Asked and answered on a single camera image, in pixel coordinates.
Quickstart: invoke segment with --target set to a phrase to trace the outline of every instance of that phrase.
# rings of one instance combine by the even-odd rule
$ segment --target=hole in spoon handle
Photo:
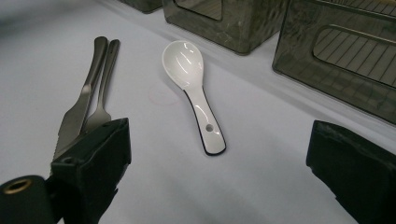
[[[204,90],[195,88],[184,90],[184,92],[189,97],[194,110],[205,153],[210,156],[220,154],[225,150],[226,145],[219,125],[207,103]]]

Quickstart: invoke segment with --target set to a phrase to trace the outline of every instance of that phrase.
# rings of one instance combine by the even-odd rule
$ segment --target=spoon
[[[163,67],[190,100],[205,153],[213,156],[223,152],[226,148],[224,138],[203,90],[204,60],[201,52],[190,42],[172,42],[163,51]]]
[[[85,124],[85,132],[91,132],[102,124],[111,121],[111,116],[105,110],[105,96],[107,90],[107,83],[110,80],[114,64],[119,52],[120,41],[118,39],[112,40],[108,45],[105,67],[103,69],[102,79],[99,88],[99,97],[96,110],[87,119]]]

